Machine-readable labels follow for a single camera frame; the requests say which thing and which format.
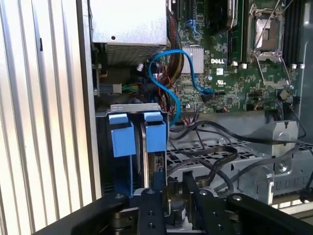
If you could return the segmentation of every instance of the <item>chipset heatsink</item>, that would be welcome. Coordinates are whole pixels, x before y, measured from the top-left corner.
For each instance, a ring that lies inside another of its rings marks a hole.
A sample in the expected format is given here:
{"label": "chipset heatsink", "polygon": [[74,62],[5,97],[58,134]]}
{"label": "chipset heatsink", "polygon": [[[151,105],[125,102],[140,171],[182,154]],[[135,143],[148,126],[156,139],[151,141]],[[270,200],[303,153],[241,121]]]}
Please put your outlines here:
{"label": "chipset heatsink", "polygon": [[[195,73],[204,73],[204,49],[203,47],[183,47],[192,60]],[[181,73],[190,73],[190,66],[187,57],[184,59],[184,67]]]}

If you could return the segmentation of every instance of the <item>metal bracket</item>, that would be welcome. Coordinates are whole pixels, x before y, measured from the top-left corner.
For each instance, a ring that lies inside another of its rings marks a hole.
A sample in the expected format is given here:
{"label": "metal bracket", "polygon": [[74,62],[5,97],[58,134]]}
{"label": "metal bracket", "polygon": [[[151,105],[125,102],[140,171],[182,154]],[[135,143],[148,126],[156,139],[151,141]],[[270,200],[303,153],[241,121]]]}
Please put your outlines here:
{"label": "metal bracket", "polygon": [[139,206],[138,235],[166,235],[162,194],[158,190],[145,189],[141,192]]}
{"label": "metal bracket", "polygon": [[[276,51],[276,52],[262,52],[261,53],[259,51],[253,51],[252,54],[255,57],[255,60],[258,64],[258,68],[259,68],[259,71],[261,73],[261,77],[262,77],[262,81],[263,81],[264,86],[270,86],[270,87],[273,87],[275,89],[283,89],[284,87],[291,85],[291,79],[290,79],[290,76],[288,73],[288,69],[287,69],[286,63],[282,57],[281,52]],[[283,70],[284,74],[287,76],[287,79],[280,80],[277,83],[275,83],[274,81],[265,80],[264,74],[262,72],[260,61],[266,61],[266,60],[271,60],[273,62],[279,62],[282,66],[282,70]]]}

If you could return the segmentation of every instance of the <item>bolt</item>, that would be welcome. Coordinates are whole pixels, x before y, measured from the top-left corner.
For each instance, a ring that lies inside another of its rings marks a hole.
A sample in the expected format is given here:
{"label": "bolt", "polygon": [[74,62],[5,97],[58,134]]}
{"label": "bolt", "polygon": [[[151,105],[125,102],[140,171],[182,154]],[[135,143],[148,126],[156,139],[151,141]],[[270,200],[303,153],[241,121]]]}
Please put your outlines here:
{"label": "bolt", "polygon": [[207,195],[207,191],[205,191],[205,190],[200,190],[199,193],[202,194],[202,195]]}
{"label": "bolt", "polygon": [[242,200],[241,196],[238,196],[238,195],[233,196],[233,199],[236,200],[236,201],[241,201]]}
{"label": "bolt", "polygon": [[116,197],[115,197],[115,199],[121,199],[121,198],[123,198],[123,197],[124,197],[123,195],[117,194]]}
{"label": "bolt", "polygon": [[154,192],[152,189],[149,189],[149,190],[147,191],[147,193],[148,193],[148,194],[154,194],[155,192]]}

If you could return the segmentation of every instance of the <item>wire bundle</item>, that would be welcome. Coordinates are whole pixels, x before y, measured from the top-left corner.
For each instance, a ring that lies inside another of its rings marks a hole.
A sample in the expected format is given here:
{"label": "wire bundle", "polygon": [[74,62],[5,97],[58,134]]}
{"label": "wire bundle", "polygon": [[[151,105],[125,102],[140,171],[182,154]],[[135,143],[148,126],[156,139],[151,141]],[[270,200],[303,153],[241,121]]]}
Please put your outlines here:
{"label": "wire bundle", "polygon": [[[167,38],[171,43],[171,49],[182,49],[178,24],[174,15],[169,10],[167,10]],[[183,54],[171,54],[166,72],[159,78],[160,83],[166,87],[170,87],[179,78],[183,66]]]}

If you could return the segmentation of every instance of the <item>ventilated metal panel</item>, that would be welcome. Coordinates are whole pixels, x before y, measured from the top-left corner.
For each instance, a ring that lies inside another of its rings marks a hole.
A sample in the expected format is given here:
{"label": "ventilated metal panel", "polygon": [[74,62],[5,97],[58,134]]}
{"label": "ventilated metal panel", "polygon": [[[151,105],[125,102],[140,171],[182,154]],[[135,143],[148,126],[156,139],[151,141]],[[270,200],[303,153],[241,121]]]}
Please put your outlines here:
{"label": "ventilated metal panel", "polygon": [[146,61],[164,46],[156,45],[106,45],[109,65],[137,65]]}
{"label": "ventilated metal panel", "polygon": [[0,0],[0,234],[92,202],[75,0]]}

